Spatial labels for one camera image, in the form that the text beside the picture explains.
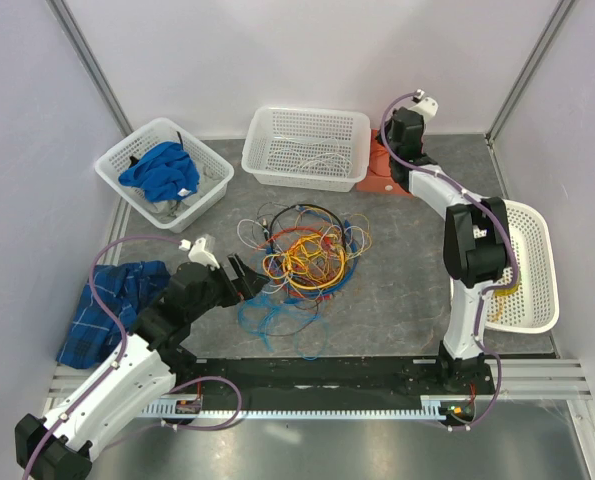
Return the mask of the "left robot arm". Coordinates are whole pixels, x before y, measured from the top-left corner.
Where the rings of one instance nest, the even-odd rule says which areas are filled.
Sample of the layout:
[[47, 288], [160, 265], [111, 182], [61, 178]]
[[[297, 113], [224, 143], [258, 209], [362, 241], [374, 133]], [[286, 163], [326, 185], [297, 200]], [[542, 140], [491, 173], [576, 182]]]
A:
[[41, 418], [15, 427], [16, 460], [26, 479], [83, 479], [93, 461], [145, 407], [196, 382], [195, 355], [182, 347], [191, 325], [209, 310], [254, 298], [267, 276], [228, 258], [235, 275], [216, 261], [186, 262], [138, 315], [115, 351], [71, 396]]

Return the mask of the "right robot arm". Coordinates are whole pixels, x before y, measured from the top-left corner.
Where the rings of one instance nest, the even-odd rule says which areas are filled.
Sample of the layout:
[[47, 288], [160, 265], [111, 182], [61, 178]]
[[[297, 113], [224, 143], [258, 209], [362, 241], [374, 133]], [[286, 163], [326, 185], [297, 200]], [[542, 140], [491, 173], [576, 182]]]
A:
[[482, 316], [487, 294], [516, 266], [505, 201], [461, 186], [423, 152], [425, 119], [418, 107], [390, 107], [379, 141], [389, 154], [392, 179], [444, 221], [443, 262], [453, 280], [450, 322], [433, 372], [437, 386], [454, 394], [489, 374]]

